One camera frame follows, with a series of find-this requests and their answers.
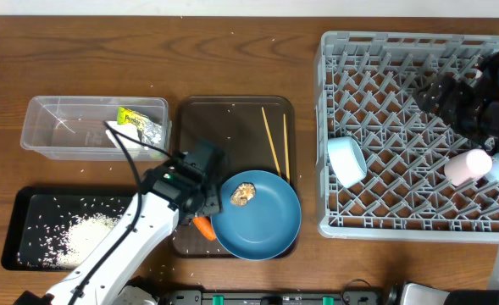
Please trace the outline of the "orange carrot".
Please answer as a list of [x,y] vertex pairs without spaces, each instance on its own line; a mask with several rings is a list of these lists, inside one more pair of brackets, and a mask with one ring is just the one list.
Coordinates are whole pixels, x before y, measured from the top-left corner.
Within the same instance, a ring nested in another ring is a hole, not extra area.
[[202,233],[202,235],[209,241],[215,241],[216,235],[213,230],[213,226],[208,217],[195,217],[192,223],[197,227],[197,229]]

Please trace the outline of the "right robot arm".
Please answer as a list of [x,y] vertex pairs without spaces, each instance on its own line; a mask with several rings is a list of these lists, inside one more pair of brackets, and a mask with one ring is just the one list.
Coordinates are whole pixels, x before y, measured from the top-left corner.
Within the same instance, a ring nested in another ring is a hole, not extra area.
[[[493,153],[499,153],[499,51],[478,66],[474,86],[443,75],[419,88],[413,95],[420,110],[435,114],[452,129],[483,145],[494,138]],[[499,247],[485,290],[441,291],[409,283],[398,296],[400,304],[499,304]]]

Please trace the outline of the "light blue plastic cup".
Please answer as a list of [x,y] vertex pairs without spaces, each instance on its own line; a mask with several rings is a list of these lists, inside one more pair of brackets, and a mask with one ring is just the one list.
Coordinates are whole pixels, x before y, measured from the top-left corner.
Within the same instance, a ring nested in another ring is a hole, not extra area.
[[497,183],[499,185],[499,153],[492,156],[491,170],[485,175],[489,183]]

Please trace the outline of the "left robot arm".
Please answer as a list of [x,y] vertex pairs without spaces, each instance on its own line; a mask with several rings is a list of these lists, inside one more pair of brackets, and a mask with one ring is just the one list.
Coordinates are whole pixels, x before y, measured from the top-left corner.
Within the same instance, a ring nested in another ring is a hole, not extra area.
[[18,304],[112,304],[148,254],[184,219],[220,210],[217,170],[223,152],[209,142],[177,152],[143,176],[116,226],[44,296],[24,291]]

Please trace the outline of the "wooden chopstick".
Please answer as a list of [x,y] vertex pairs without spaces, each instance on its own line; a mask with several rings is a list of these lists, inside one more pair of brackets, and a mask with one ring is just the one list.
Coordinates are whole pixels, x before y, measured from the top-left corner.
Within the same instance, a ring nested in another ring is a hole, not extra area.
[[277,175],[281,176],[280,165],[279,165],[279,161],[278,161],[277,154],[276,154],[276,151],[275,151],[274,141],[273,141],[273,137],[271,135],[271,130],[269,128],[269,122],[268,122],[267,115],[266,115],[264,107],[261,107],[261,112],[262,112],[262,116],[263,116],[263,122],[264,122],[265,130],[266,130],[267,137],[268,137],[268,140],[269,140],[270,150],[271,150],[271,153],[272,153],[272,156],[273,156],[273,160],[274,160],[274,166],[275,166],[275,169],[277,171]]
[[285,165],[286,165],[286,181],[288,184],[291,183],[291,171],[290,171],[290,156],[289,156],[289,142],[288,142],[288,129],[286,114],[283,114],[283,134],[284,134],[284,151],[285,151]]

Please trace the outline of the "blue plate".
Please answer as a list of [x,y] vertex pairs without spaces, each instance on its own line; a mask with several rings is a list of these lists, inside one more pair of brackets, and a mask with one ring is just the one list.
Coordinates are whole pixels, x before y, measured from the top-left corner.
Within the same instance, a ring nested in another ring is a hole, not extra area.
[[[255,197],[243,206],[230,202],[242,183],[251,183]],[[231,176],[221,186],[222,212],[211,217],[219,244],[232,255],[252,261],[280,256],[296,240],[302,221],[294,189],[281,177],[262,170]]]

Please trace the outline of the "gold foil wrapper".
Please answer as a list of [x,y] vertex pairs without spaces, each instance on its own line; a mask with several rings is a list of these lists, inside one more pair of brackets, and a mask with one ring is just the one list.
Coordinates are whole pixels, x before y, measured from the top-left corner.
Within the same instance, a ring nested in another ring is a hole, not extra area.
[[231,194],[230,202],[235,206],[245,206],[256,196],[256,188],[253,183],[241,183]]

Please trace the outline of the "pink plastic cup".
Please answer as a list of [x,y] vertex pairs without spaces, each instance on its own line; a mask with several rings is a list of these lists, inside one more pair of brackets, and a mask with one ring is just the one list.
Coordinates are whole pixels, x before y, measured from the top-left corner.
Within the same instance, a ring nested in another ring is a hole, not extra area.
[[455,186],[478,180],[492,167],[492,158],[482,149],[472,149],[451,158],[444,166],[446,178]]

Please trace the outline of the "yellow snack wrapper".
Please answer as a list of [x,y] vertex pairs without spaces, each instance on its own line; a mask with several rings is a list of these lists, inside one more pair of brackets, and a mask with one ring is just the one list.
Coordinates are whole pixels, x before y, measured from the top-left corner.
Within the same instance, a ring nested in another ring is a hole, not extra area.
[[117,114],[119,125],[134,125],[137,130],[138,139],[154,147],[159,147],[163,141],[163,128],[144,114],[135,110],[119,107]]

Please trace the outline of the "light blue rice bowl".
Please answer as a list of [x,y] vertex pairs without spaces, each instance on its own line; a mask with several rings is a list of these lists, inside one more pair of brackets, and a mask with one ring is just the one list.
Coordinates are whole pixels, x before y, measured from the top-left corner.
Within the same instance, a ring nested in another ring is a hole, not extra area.
[[366,177],[366,160],[360,146],[352,137],[329,139],[327,152],[335,176],[343,187],[354,186]]

